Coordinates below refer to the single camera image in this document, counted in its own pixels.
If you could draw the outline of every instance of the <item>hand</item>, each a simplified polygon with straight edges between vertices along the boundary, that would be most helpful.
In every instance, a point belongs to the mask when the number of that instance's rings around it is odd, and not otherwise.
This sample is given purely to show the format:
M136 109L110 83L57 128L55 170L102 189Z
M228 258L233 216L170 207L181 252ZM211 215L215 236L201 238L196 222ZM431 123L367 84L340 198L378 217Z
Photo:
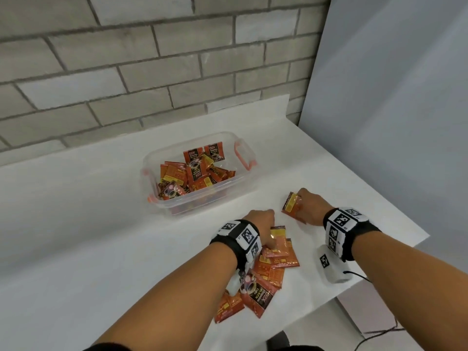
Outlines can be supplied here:
M325 214L334 207L325 201L321 195L310 193L305 188L301 188L297 195L301 196L302 205L297 211L296 217L312 225L323 225Z
M274 210L250 211L243 219L253 223L260 231L260 241L262 245L266 245L270 249L276 248L276 240L272 237L270 232L270 228L275 226Z

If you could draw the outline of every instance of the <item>white table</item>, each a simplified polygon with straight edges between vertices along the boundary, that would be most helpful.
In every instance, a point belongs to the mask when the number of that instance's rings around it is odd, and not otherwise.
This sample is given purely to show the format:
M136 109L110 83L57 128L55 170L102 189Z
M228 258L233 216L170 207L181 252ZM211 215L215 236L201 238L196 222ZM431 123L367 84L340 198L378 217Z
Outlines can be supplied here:
M212 323L201 350L248 350L359 281L331 285L316 264L324 230L280 213L302 186L354 206L409 245L427 234L284 114L288 96L222 110L0 168L0 340L3 350L88 347L155 283L202 250L215 229L250 209L275 209L301 267L262 319L245 309ZM180 218L145 211L142 158L229 130L257 154L256 190ZM355 271L359 267L352 263Z

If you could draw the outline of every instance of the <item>gray wall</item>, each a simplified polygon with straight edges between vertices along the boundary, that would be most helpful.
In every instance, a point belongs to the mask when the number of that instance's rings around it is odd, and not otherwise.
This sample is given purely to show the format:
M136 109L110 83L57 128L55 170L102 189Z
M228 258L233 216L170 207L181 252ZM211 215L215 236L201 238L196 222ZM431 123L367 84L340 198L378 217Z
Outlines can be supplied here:
M468 272L467 63L468 0L332 0L299 126Z

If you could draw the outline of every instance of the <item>pile of coffee packets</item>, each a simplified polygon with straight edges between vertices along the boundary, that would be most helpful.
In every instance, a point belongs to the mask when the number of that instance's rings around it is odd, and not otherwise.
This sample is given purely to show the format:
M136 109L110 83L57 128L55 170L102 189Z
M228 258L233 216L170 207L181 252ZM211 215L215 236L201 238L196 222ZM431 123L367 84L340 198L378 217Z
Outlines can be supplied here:
M300 197L290 193L283 206L283 213L296 218ZM283 285L284 270L299 266L291 239L286 237L285 226L274 226L271 234L276 240L276 249L264 247L255 260L254 267L246 274L241 288L233 297L224 293L214 322L219 323L240 312L247 306L258 318L261 318L275 293Z
M214 165L225 159L223 143L214 143L184 152L185 162L165 161L161 164L161 179L157 197L168 200L213 186L235 176L235 171Z

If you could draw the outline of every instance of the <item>forearm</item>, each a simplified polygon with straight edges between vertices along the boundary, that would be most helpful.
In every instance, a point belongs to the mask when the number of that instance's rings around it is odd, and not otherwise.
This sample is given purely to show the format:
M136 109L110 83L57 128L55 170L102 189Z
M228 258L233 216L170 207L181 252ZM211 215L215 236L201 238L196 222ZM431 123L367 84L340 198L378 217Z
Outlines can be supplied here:
M132 351L197 350L237 259L213 243L157 283L97 341Z
M358 236L352 254L395 317L425 350L466 348L466 274L380 232Z

